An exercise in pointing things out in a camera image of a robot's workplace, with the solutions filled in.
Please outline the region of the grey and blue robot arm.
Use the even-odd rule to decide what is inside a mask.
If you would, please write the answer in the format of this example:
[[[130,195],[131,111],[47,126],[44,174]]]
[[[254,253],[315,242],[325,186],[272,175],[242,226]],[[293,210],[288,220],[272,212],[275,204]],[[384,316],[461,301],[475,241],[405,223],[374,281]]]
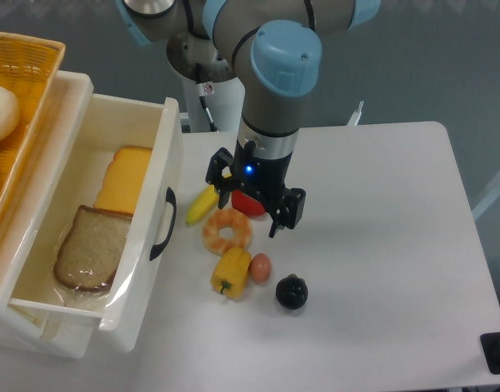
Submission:
[[[243,84],[233,151],[212,156],[206,181],[224,207],[240,190],[270,215],[270,230],[293,229],[306,193],[285,177],[310,94],[319,78],[324,33],[371,20],[378,1],[120,1],[136,38],[182,33],[211,44]]]

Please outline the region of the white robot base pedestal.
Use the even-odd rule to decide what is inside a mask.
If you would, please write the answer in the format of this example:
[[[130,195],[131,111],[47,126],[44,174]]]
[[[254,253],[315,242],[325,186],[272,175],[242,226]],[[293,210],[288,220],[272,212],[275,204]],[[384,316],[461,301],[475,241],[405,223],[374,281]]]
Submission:
[[[237,132],[244,87],[212,41],[180,33],[167,42],[167,59],[180,78],[192,132]]]

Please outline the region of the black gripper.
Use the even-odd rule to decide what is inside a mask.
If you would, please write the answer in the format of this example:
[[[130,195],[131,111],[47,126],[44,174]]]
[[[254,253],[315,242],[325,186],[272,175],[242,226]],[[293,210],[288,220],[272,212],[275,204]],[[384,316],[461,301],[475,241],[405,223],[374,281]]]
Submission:
[[[219,208],[225,207],[235,190],[268,207],[272,219],[269,237],[273,238],[281,229],[296,228],[302,218],[306,191],[288,189],[284,184],[292,153],[283,158],[259,158],[256,156],[257,147],[253,145],[251,142],[245,149],[237,141],[234,157],[228,149],[221,147],[210,158],[205,181],[214,187]],[[223,174],[226,168],[230,169],[228,176]]]

